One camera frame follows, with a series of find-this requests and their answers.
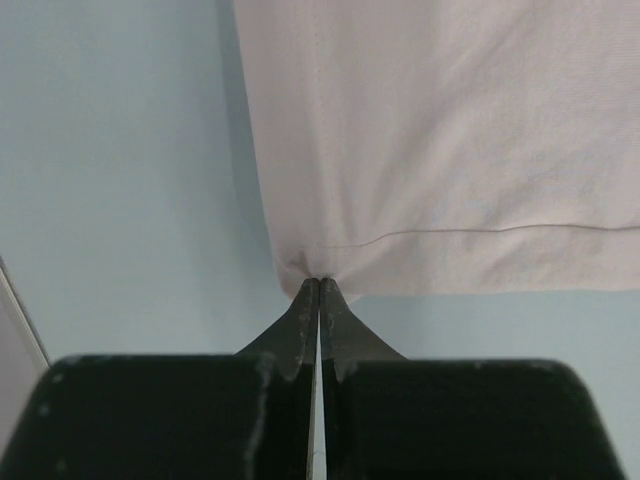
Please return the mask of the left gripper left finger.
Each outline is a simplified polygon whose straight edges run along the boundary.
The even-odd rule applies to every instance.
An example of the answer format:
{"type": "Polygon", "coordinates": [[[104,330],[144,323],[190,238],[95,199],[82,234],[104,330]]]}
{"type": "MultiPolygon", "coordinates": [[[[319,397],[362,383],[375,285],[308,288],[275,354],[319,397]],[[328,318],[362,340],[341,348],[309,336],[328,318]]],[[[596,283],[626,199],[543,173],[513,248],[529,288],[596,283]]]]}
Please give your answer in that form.
{"type": "Polygon", "coordinates": [[[319,315],[319,280],[306,279],[286,312],[236,356],[267,355],[280,374],[295,380],[316,360],[319,315]]]}

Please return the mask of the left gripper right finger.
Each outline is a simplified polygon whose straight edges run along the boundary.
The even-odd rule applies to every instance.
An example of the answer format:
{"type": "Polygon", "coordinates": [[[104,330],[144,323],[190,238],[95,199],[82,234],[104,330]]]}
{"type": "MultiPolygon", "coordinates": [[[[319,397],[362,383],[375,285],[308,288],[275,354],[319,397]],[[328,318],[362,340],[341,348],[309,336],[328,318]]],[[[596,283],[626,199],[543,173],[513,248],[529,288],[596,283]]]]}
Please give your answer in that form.
{"type": "Polygon", "coordinates": [[[330,278],[320,282],[320,336],[322,360],[338,382],[362,362],[405,360],[351,311],[330,278]]]}

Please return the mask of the white green raglan t-shirt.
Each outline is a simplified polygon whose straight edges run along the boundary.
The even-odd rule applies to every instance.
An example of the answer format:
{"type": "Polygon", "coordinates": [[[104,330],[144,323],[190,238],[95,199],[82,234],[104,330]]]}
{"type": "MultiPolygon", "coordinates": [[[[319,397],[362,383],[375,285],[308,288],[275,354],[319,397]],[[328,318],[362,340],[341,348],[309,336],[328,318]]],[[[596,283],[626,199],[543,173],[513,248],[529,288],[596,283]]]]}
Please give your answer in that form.
{"type": "Polygon", "coordinates": [[[286,294],[638,287],[637,2],[234,13],[286,294]]]}

